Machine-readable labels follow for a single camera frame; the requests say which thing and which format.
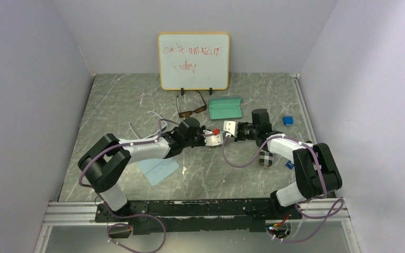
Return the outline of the brown tortoise sunglasses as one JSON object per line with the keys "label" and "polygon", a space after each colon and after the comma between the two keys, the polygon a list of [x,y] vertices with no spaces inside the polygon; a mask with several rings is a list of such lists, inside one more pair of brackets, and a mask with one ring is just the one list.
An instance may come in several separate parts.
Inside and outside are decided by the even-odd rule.
{"label": "brown tortoise sunglasses", "polygon": [[193,114],[207,110],[208,105],[200,91],[189,91],[184,95],[178,94],[175,98],[179,118],[186,118]]}

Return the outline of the blue glasses case green lining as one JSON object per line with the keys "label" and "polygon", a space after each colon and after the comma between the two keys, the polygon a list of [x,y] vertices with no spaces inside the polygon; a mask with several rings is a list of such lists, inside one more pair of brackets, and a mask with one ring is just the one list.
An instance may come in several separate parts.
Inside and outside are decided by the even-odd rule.
{"label": "blue glasses case green lining", "polygon": [[209,100],[209,117],[211,120],[240,119],[242,98],[240,96],[226,96]]}

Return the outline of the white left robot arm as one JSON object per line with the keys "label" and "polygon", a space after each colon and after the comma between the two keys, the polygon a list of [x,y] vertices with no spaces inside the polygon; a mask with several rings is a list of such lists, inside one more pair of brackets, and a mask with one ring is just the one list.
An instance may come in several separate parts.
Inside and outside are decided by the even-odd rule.
{"label": "white left robot arm", "polygon": [[188,117],[171,131],[159,131],[147,139],[122,141],[112,133],[106,134],[78,161],[79,185],[93,189],[107,204],[109,215],[124,221],[130,213],[130,202],[118,181],[127,165],[175,157],[185,148],[205,146],[206,138],[218,133]]}

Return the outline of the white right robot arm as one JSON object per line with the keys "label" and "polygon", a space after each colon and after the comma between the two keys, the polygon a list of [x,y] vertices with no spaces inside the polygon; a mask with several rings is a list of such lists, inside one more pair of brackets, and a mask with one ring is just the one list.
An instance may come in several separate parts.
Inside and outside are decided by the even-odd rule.
{"label": "white right robot arm", "polygon": [[252,111],[252,122],[225,123],[225,131],[235,141],[253,140],[260,150],[280,155],[292,162],[295,182],[271,193],[269,213],[283,218],[289,206],[313,198],[326,197],[342,188],[342,177],[329,146],[298,141],[272,129],[266,109]]}

